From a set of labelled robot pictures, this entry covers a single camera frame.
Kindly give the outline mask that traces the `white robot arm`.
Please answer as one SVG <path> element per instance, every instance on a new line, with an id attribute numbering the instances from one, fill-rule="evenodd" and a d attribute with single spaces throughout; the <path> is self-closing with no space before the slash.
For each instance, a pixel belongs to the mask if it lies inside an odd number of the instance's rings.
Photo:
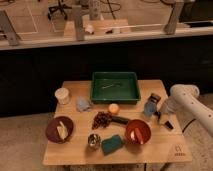
<path id="1" fill-rule="evenodd" d="M 213 137 L 213 110 L 198 100 L 200 90 L 192 84 L 175 84 L 170 88 L 169 97 L 160 106 L 161 114 L 172 114 L 179 107 L 192 113 L 196 120 Z"/>

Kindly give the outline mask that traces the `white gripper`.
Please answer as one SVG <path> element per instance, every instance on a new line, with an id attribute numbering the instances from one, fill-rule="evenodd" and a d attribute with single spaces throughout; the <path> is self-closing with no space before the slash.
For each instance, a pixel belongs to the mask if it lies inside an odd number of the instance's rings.
<path id="1" fill-rule="evenodd" d="M 173 125 L 168 121 L 170 119 L 170 115 L 174 113 L 173 103 L 170 100 L 165 100 L 160 109 L 158 110 L 158 124 L 164 125 L 173 130 Z"/>

